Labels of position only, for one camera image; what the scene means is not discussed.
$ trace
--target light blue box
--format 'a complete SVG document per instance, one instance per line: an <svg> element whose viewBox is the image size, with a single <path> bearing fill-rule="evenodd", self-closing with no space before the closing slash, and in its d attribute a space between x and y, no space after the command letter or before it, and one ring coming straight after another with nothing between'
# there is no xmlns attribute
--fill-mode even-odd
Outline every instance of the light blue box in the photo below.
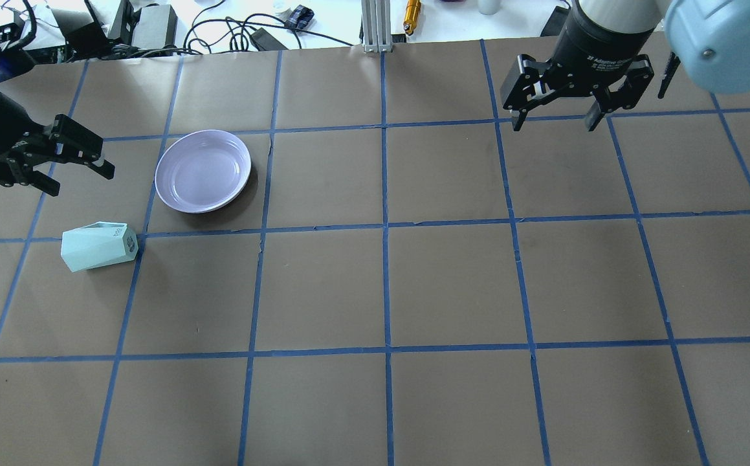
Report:
<svg viewBox="0 0 750 466"><path fill-rule="evenodd" d="M136 232L126 223L97 221L61 235L61 258L71 272L134 260Z"/></svg>

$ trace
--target metal bracket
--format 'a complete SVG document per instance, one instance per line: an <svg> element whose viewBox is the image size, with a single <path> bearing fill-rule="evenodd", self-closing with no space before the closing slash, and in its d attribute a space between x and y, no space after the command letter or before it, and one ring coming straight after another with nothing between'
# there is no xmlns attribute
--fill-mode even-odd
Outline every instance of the metal bracket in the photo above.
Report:
<svg viewBox="0 0 750 466"><path fill-rule="evenodd" d="M392 51L389 0L360 0L363 7L363 51Z"/></svg>

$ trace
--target yellow tool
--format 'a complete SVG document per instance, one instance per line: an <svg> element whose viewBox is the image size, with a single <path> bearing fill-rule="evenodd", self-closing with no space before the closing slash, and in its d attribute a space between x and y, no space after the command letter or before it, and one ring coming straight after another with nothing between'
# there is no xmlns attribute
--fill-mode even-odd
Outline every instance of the yellow tool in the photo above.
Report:
<svg viewBox="0 0 750 466"><path fill-rule="evenodd" d="M406 3L406 16L404 16L404 30L407 36L411 36L418 27L418 15L421 12L421 0L409 0Z"/></svg>

